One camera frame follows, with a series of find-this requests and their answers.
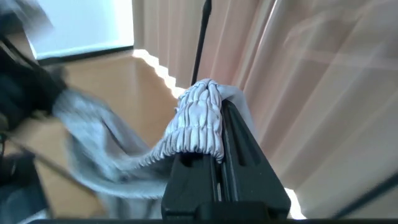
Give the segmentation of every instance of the gathered fabric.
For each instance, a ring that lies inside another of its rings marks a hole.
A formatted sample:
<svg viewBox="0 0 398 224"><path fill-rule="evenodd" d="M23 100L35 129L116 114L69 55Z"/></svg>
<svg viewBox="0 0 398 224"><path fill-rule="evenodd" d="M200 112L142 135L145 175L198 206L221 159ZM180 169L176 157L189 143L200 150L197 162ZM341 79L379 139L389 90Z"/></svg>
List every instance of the gathered fabric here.
<svg viewBox="0 0 398 224"><path fill-rule="evenodd" d="M80 91L65 90L53 114L69 132L72 176L97 193L110 218L161 218L175 154L196 152L223 160L223 100L235 104L255 136L242 91L210 79L178 98L174 118L152 149L106 103Z"/></svg>

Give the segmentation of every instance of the brown floor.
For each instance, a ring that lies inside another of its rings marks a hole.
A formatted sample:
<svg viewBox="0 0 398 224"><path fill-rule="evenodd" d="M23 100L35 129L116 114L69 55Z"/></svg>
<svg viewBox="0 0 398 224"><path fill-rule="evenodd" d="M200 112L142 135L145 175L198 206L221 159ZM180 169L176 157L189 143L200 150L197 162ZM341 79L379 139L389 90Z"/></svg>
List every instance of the brown floor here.
<svg viewBox="0 0 398 224"><path fill-rule="evenodd" d="M107 102L114 112L153 146L174 115L177 100L154 69L131 52L66 65L71 86ZM65 130L55 120L31 121L21 141L67 169ZM97 199L37 162L40 177L57 217L90 217L101 213Z"/></svg>

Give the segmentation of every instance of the garment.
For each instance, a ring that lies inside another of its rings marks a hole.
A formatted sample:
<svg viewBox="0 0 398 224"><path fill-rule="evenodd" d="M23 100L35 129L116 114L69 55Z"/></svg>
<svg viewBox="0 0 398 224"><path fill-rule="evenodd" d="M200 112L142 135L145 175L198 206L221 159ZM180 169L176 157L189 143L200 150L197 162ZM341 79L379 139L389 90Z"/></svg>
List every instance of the garment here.
<svg viewBox="0 0 398 224"><path fill-rule="evenodd" d="M105 103L79 91L64 91L53 114L70 133L72 175L98 193L110 218L161 218L173 155L199 152L221 162L220 109L225 99L236 105L254 133L242 91L210 79L197 82L179 97L176 115L153 149Z"/></svg>

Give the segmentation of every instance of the beige curtain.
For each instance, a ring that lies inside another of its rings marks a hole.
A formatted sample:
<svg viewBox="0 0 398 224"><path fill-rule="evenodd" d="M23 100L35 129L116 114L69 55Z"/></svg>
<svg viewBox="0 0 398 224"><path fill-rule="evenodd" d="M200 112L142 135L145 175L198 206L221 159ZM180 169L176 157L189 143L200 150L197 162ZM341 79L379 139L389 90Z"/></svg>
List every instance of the beige curtain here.
<svg viewBox="0 0 398 224"><path fill-rule="evenodd" d="M205 0L133 0L134 48L168 68L176 85L192 81Z"/></svg>
<svg viewBox="0 0 398 224"><path fill-rule="evenodd" d="M158 20L170 19L173 0L167 2L169 15ZM304 215L331 217L397 173L398 1L212 4L198 79L210 77L244 91L257 141L285 187L297 194ZM199 14L202 5L197 3ZM199 14L179 19L198 19L192 22L197 25ZM179 38L197 37L195 28L192 34L180 28ZM146 42L146 49L161 58L163 35L153 35L158 44ZM169 61L192 69L197 38L177 45L178 57L169 54ZM397 197L398 187L349 217L398 218Z"/></svg>

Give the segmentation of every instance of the wall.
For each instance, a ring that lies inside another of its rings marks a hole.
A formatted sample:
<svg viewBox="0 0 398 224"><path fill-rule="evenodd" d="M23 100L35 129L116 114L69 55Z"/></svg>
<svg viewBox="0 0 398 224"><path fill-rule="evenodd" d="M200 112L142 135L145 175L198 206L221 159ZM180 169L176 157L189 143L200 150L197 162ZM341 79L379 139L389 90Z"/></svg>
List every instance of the wall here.
<svg viewBox="0 0 398 224"><path fill-rule="evenodd" d="M28 33L36 59L134 43L131 0L37 0L52 23Z"/></svg>

